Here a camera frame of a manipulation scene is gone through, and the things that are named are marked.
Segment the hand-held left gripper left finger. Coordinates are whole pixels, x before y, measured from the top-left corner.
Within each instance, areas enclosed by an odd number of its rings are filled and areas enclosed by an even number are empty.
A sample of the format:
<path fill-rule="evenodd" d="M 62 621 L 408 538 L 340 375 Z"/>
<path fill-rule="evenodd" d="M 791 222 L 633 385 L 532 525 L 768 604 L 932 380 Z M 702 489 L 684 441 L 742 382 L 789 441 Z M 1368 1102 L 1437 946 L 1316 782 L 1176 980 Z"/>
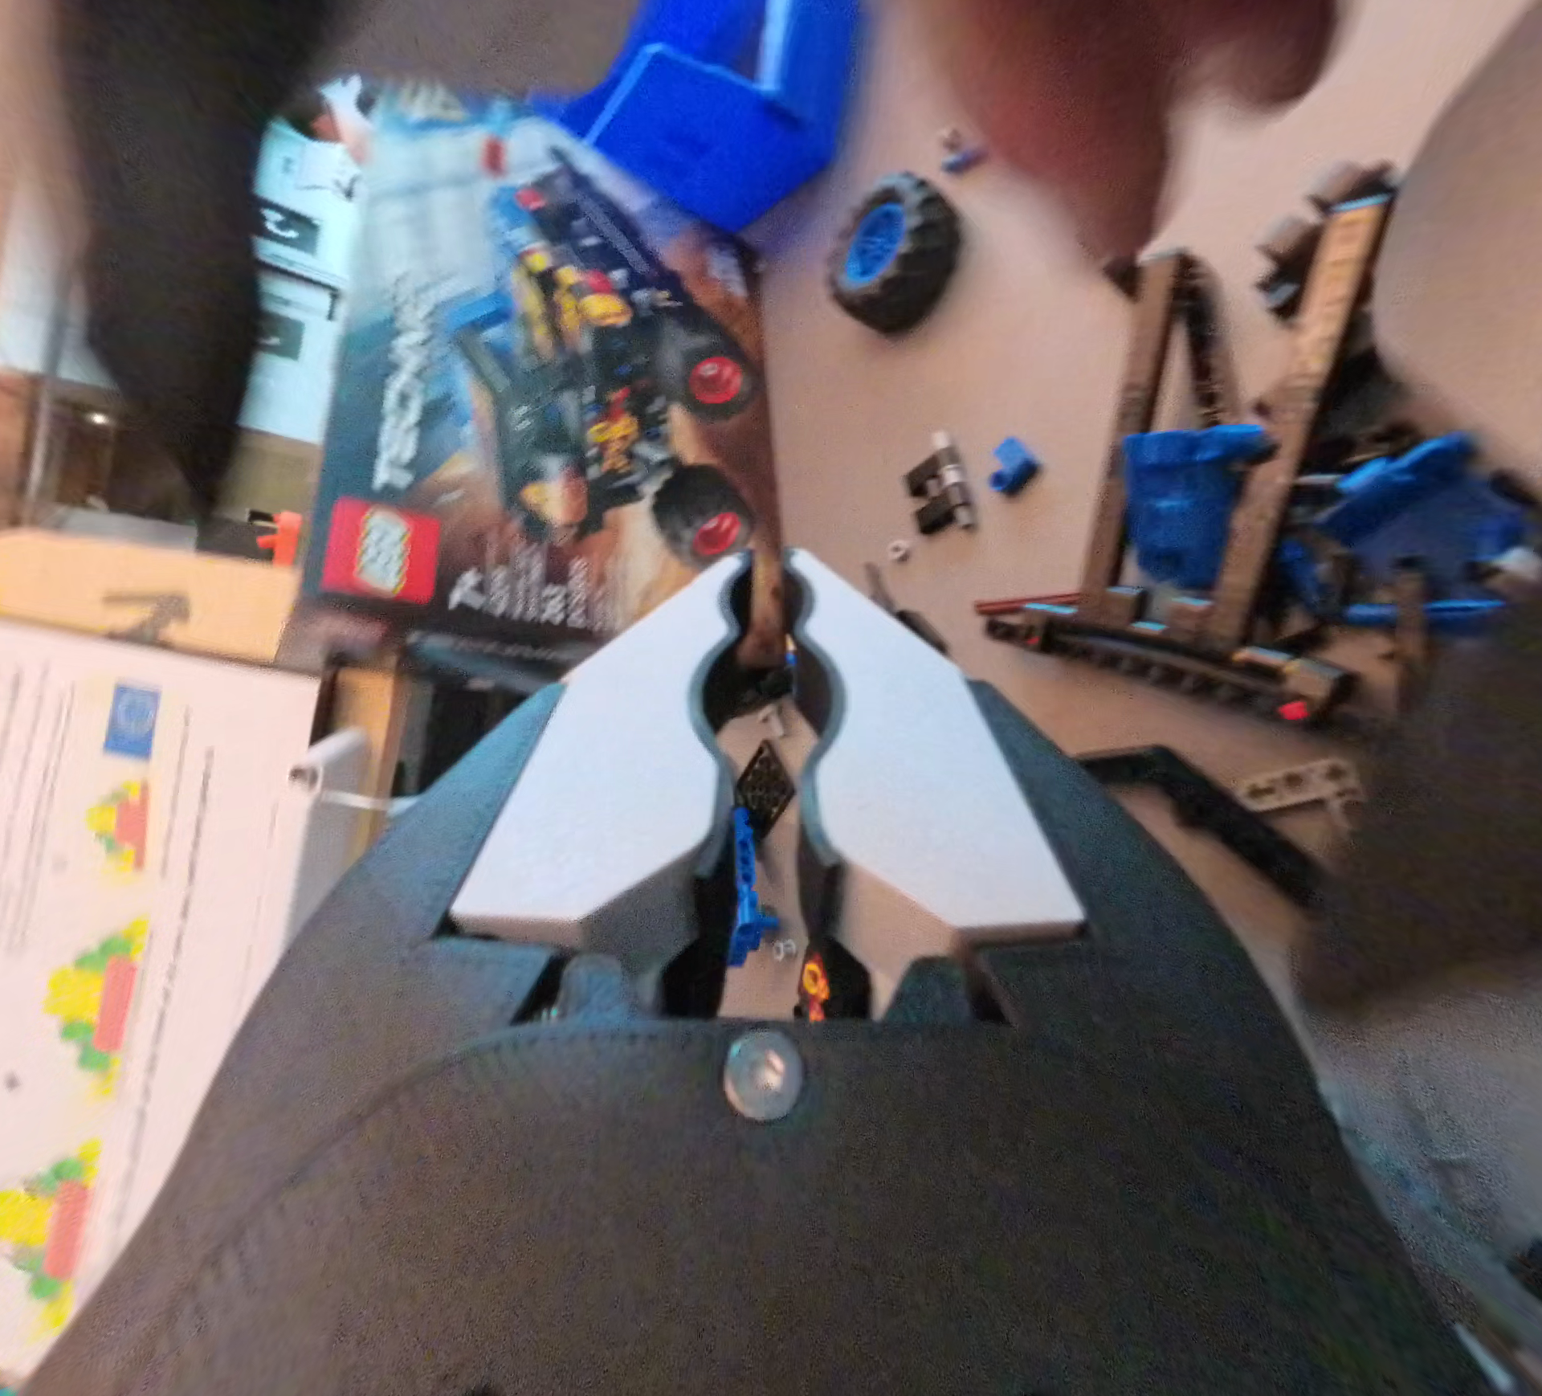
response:
<path fill-rule="evenodd" d="M 721 1009 L 733 777 L 705 687 L 750 579 L 749 558 L 712 563 L 565 676 L 448 907 L 458 932 L 614 959 L 657 1009 Z"/>

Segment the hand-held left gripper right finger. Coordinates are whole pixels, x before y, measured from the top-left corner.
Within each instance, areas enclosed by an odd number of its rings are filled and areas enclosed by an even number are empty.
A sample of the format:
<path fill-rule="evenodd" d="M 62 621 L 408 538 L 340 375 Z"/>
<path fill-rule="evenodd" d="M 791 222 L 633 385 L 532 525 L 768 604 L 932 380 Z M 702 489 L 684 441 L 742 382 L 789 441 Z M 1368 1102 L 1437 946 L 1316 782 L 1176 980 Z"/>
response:
<path fill-rule="evenodd" d="M 813 555 L 795 558 L 799 903 L 829 972 L 887 1007 L 918 962 L 1059 944 L 1086 912 L 971 682 Z"/>

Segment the white desk stand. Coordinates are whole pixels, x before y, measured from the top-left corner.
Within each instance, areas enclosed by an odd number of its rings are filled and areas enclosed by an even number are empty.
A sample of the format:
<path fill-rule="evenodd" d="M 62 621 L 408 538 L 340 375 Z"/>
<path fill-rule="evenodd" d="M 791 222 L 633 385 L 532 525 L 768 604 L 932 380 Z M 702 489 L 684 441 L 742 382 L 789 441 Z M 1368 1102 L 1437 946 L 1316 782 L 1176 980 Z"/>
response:
<path fill-rule="evenodd" d="M 369 766 L 369 740 L 364 731 L 345 727 L 313 742 L 290 764 L 286 784 L 310 805 L 326 805 L 393 819 L 417 805 L 416 795 L 368 795 L 363 777 Z"/>

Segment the grey desk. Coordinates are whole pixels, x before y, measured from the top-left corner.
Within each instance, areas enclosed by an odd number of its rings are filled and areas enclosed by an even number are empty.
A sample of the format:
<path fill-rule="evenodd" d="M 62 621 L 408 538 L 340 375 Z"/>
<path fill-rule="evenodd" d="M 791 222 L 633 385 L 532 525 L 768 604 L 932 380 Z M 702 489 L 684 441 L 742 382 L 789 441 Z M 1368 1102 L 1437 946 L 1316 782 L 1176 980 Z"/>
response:
<path fill-rule="evenodd" d="M 1353 0 L 1345 44 L 1305 105 L 1257 121 L 1220 105 L 1180 137 L 1160 237 L 1220 275 L 1236 372 L 1249 391 L 1286 359 L 1283 330 L 1250 293 L 1252 242 L 1321 166 L 1414 152 L 1440 103 L 1530 0 Z M 935 314 L 887 340 L 826 296 L 824 263 L 871 177 L 934 172 L 948 126 L 979 134 L 937 60 L 945 20 L 927 0 L 868 0 L 861 74 L 832 169 L 762 230 L 774 465 L 786 538 L 861 584 L 864 562 L 913 534 L 900 478 L 935 430 L 982 476 L 1019 436 L 1045 473 L 1019 499 L 983 499 L 977 536 L 914 541 L 884 568 L 956 660 L 1072 753 L 1167 743 L 1210 777 L 1300 764 L 1320 740 L 1266 731 L 1197 700 L 1112 674 L 1028 660 L 987 640 L 977 597 L 1053 592 L 1078 573 L 1106 459 L 1127 309 L 1093 275 L 1040 189 L 1001 169 L 998 148 L 943 177 L 964 219 L 961 267 Z M 1302 1018 L 1289 977 L 1299 914 L 1152 790 L 1122 806 L 1202 887 L 1307 1039 L 1329 1094 L 1377 1165 L 1418 1178 L 1493 1234 L 1538 1226 L 1538 959 L 1466 970 L 1363 1026 Z"/>

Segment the blue toy scoop piece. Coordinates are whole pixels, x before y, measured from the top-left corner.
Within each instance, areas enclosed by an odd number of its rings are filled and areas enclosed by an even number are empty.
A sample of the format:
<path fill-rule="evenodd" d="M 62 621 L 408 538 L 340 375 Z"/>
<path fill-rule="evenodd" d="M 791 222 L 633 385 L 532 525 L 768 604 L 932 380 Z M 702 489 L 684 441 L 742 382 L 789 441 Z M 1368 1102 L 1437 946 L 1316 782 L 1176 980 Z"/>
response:
<path fill-rule="evenodd" d="M 1339 478 L 1334 499 L 1305 531 L 1352 558 L 1360 584 L 1390 589 L 1413 562 L 1427 595 L 1429 624 L 1472 636 L 1506 610 L 1480 573 L 1529 539 L 1529 510 L 1475 465 L 1466 433 L 1416 443 Z"/>

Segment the black toy chassis assembly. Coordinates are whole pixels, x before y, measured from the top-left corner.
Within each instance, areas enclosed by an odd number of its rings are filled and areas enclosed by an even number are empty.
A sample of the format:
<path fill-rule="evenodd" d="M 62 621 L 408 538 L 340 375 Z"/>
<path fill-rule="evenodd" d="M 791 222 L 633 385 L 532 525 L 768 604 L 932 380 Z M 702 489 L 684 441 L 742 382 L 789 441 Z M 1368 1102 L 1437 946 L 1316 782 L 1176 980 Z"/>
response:
<path fill-rule="evenodd" d="M 1223 406 L 1217 296 L 1199 259 L 1173 251 L 1112 272 L 1135 325 L 1080 579 L 1067 595 L 979 604 L 985 636 L 1300 729 L 1358 697 L 1356 671 L 1328 657 L 1336 636 L 1400 637 L 1405 674 L 1418 674 L 1427 637 L 1450 634 L 1426 618 L 1416 563 L 1371 589 L 1305 531 L 1339 478 L 1437 438 L 1400 415 L 1371 333 L 1397 185 L 1392 166 L 1339 164 L 1262 242 L 1258 291 L 1291 351 L 1283 378 L 1239 415 Z M 1151 581 L 1127 536 L 1122 439 L 1228 423 L 1262 427 L 1274 451 L 1246 472 L 1220 575 L 1205 594 Z"/>

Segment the blue plastic bin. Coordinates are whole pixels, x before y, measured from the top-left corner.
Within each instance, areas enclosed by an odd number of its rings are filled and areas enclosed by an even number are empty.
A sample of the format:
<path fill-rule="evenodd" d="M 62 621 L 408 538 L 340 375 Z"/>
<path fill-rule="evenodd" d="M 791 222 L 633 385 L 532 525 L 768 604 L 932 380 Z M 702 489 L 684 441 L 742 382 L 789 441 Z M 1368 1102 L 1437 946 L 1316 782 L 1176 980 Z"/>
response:
<path fill-rule="evenodd" d="M 641 0 L 583 94 L 538 115 L 721 230 L 744 230 L 831 163 L 860 0 Z"/>

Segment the black white toy pin cluster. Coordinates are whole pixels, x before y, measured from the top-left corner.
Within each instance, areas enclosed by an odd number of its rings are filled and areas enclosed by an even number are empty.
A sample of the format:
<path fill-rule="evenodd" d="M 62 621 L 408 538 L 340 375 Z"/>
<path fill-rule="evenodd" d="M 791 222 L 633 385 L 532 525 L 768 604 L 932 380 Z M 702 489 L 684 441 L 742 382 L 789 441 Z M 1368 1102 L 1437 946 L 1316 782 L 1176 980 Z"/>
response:
<path fill-rule="evenodd" d="M 919 538 L 934 538 L 953 528 L 963 533 L 977 530 L 972 488 L 946 431 L 930 435 L 929 452 L 906 472 L 903 489 Z"/>

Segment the monster truck toy set box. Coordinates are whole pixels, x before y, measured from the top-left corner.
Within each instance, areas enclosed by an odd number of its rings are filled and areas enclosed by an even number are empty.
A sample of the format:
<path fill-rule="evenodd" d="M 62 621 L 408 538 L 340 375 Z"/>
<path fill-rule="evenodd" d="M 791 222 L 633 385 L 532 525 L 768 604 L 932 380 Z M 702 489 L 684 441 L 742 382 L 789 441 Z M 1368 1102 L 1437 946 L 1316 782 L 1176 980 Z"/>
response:
<path fill-rule="evenodd" d="M 516 100 L 364 97 L 303 597 L 544 649 L 744 562 L 760 652 L 782 534 L 754 251 Z"/>

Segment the black wheel blue rim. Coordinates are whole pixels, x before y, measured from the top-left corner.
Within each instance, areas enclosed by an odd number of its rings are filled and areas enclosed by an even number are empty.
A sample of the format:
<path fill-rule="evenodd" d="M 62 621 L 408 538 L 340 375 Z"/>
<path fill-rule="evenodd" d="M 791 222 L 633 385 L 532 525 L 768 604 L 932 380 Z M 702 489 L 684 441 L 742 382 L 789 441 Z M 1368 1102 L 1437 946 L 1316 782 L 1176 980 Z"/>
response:
<path fill-rule="evenodd" d="M 959 255 L 959 218 L 942 190 L 914 172 L 893 172 L 847 216 L 827 261 L 826 288 L 860 327 L 897 337 L 935 309 Z"/>

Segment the cardboard box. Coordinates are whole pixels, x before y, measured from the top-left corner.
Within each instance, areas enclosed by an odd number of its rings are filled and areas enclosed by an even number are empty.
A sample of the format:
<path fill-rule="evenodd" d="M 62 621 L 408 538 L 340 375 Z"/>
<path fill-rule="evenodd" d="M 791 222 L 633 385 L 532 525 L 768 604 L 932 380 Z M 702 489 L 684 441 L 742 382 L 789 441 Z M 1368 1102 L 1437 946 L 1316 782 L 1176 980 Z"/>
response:
<path fill-rule="evenodd" d="M 270 562 L 32 528 L 1 533 L 4 624 L 266 666 L 298 594 L 298 573 Z"/>

